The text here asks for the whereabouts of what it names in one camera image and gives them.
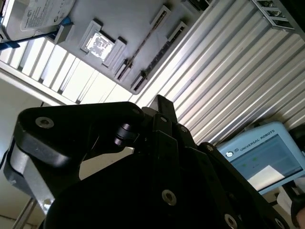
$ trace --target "screw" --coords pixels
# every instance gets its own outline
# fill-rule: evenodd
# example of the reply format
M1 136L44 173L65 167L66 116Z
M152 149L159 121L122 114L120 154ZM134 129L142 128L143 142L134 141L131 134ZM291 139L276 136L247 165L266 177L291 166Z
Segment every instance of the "screw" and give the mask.
M52 201L50 199L45 199L42 204L46 210L49 210L49 208L51 207Z
M184 126L181 126L181 130L185 133L187 132L187 129Z
M171 190L163 190L162 199L170 206L175 206L177 203L177 199L175 194Z
M52 121L52 119L47 117L36 118L35 123L37 126L44 129L50 129L54 126L54 122Z
M235 219L231 215L225 214L224 215L224 220L230 228L237 229L237 222L235 221Z
M210 152L213 151L213 147L211 147L210 145L207 145L206 148L207 148Z
M138 109L135 109L135 108L132 111L135 112L136 114L140 113L140 111Z
M282 224L282 222L279 219L275 218L275 221L277 225L280 226L280 228L285 229L285 226Z
M164 117L161 117L161 120L164 122L167 122L166 118L164 118Z

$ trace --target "black cable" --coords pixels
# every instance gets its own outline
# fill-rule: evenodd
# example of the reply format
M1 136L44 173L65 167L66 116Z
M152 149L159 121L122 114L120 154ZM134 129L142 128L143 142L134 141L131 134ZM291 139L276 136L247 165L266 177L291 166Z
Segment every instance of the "black cable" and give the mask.
M2 166L3 166L3 164L4 164L4 161L5 161L5 158L6 158L6 155L7 155L7 154L8 154L8 150L5 151L5 153L4 153L4 155L3 155L3 158L2 158L2 160L1 160L1 162L0 162L0 170L1 170Z

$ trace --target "metal plate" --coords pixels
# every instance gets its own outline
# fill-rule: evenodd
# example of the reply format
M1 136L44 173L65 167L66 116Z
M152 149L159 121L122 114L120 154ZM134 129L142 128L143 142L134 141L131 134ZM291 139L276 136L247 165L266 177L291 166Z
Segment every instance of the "metal plate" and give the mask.
M100 22L102 32L113 39L113 41L119 37L126 41L125 51L119 60L122 63L124 59L131 58L138 49L152 28L153 19L164 4L168 6L171 13L160 24L157 30L152 33L147 43L132 62L132 68L124 79L117 80L115 78L116 71L111 71L111 69L101 65L101 62L96 62L92 55L86 55L80 49L80 46L82 46L81 39L90 22L95 19ZM134 91L132 83L136 80L140 71L145 70L149 66L150 62L167 42L167 37L170 37L181 20L185 21L187 26L190 27L199 17L199 13L193 14L179 0L171 0L169 2L165 0L87 0L76 1L69 17L75 25L74 30L71 31L69 39L61 43L60 46L114 80L132 94L138 94L140 90ZM178 37L178 40L181 40L184 34L185 32Z

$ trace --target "hard drive label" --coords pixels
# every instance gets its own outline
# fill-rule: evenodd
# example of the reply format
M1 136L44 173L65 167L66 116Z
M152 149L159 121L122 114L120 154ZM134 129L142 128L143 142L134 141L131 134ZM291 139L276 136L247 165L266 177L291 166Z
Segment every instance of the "hard drive label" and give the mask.
M58 25L69 14L74 0L30 0L21 22L22 31Z

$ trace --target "black metal bracket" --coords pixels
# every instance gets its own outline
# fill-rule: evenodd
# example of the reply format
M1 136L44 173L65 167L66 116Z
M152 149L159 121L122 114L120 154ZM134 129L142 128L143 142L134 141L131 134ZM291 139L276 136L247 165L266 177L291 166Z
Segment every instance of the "black metal bracket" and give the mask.
M111 227L202 228L205 222L280 229L278 220L288 228L213 145L195 144L162 96L143 109L132 103L28 109L14 138L6 177L18 177L15 186L37 199L46 229L96 228L101 216ZM83 160L126 146L132 155L78 179ZM98 214L88 210L92 206Z

